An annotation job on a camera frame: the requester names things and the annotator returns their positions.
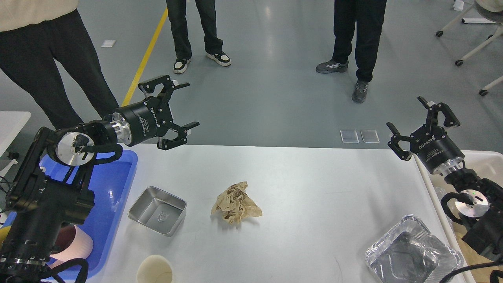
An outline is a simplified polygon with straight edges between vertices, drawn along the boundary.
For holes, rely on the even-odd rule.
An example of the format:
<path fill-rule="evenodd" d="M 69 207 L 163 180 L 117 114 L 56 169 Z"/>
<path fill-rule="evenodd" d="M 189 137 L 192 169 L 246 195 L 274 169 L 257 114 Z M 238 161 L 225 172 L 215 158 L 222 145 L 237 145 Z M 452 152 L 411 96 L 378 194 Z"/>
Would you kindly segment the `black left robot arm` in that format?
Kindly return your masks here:
<path fill-rule="evenodd" d="M 174 91 L 187 86 L 158 76 L 138 84 L 144 100 L 102 120 L 39 129 L 6 194 L 6 210 L 16 218 L 1 246 L 2 283 L 41 283 L 49 277 L 61 283 L 61 270 L 75 265 L 81 266 L 76 282 L 87 280 L 85 259 L 48 266 L 61 228 L 84 223 L 95 206 L 95 194 L 88 189 L 93 169 L 118 160 L 122 145 L 158 138 L 158 149 L 170 150 L 187 143 L 188 132 L 199 122 L 175 124 L 169 105 Z"/>

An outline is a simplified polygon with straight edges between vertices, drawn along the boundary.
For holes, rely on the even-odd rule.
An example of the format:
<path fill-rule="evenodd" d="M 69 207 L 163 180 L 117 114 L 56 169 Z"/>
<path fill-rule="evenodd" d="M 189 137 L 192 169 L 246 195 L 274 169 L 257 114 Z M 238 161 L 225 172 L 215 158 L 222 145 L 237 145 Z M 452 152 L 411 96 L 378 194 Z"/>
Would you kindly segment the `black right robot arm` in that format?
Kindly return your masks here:
<path fill-rule="evenodd" d="M 502 278 L 503 252 L 503 191 L 492 180 L 480 178 L 466 167 L 463 152 L 449 138 L 446 128 L 458 127 L 460 122 L 445 103 L 427 102 L 417 97 L 427 109 L 426 122 L 409 136 L 402 136 L 395 125 L 387 123 L 392 132 L 388 146 L 402 160 L 412 155 L 419 158 L 431 175 L 441 175 L 453 186 L 441 199 L 442 210 L 453 222 L 467 229 L 462 240 L 489 263 L 470 265 L 453 270 L 441 279 L 446 283 L 454 276 L 473 269 L 489 268 L 491 283 Z"/>

